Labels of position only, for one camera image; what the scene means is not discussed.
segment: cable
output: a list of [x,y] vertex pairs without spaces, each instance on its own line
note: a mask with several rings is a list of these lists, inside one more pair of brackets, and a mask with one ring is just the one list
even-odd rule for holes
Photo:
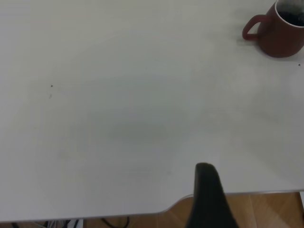
[[[110,228],[118,228],[113,226],[111,223],[109,223],[105,218],[102,218],[101,220]],[[127,222],[125,223],[125,226],[123,228],[127,228],[129,223],[130,223],[130,217],[127,217]]]
[[78,221],[79,221],[79,220],[77,219],[76,222],[75,222],[75,224],[74,224],[74,228],[77,227]]

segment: mug handle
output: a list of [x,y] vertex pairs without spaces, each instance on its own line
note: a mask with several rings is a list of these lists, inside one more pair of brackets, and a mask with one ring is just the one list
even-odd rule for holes
[[257,34],[248,34],[249,30],[251,30],[251,28],[259,23],[259,22],[271,22],[271,16],[268,15],[255,15],[252,19],[250,19],[250,21],[245,25],[244,29],[243,29],[243,38],[244,40],[257,40],[258,36]]

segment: red mug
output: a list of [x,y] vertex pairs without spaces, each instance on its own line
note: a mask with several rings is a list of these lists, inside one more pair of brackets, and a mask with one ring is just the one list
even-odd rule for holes
[[[297,53],[304,46],[304,26],[293,25],[284,20],[278,13],[295,9],[288,3],[278,3],[270,8],[266,15],[256,15],[246,24],[243,29],[245,40],[257,41],[260,48],[273,57],[289,57]],[[257,23],[261,22],[256,34],[248,34],[249,30]]]

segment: coffee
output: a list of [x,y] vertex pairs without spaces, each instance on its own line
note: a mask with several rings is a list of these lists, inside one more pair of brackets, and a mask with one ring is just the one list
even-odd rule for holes
[[278,12],[281,18],[292,25],[304,26],[304,13],[291,13],[287,11]]

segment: floor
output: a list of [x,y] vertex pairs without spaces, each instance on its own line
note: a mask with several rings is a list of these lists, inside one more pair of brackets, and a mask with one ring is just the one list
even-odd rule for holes
[[[299,193],[227,196],[232,213],[240,228],[304,228],[303,206]],[[180,201],[170,210],[145,216],[131,216],[128,228],[183,228],[193,198]],[[126,218],[108,221],[123,227]],[[18,223],[20,228],[37,228],[31,223]],[[0,228],[11,228],[8,223]],[[100,219],[85,220],[85,228],[108,228]]]

